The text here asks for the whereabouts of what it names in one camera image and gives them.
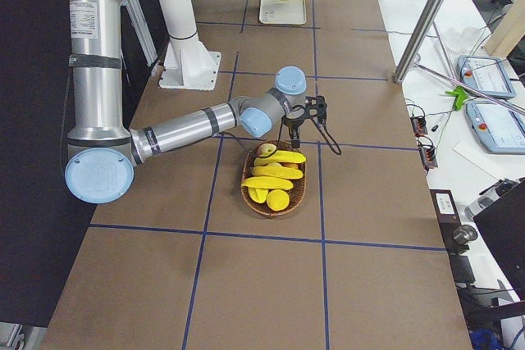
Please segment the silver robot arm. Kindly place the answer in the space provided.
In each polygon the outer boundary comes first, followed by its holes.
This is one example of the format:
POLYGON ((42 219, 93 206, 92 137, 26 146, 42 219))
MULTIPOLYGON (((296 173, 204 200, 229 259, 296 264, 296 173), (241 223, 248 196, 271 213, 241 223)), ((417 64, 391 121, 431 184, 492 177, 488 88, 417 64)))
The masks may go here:
MULTIPOLYGON (((259 98, 238 97, 189 115, 129 130, 122 115, 121 5, 125 0, 69 0, 70 77, 75 125, 67 135, 68 189, 80 200, 101 204, 122 197, 134 168, 164 152, 243 127, 261 137, 306 100, 306 77, 295 66, 280 69, 259 98)), ((191 0, 159 0, 169 45, 164 76, 170 88, 211 90, 221 56, 199 39, 191 0)))

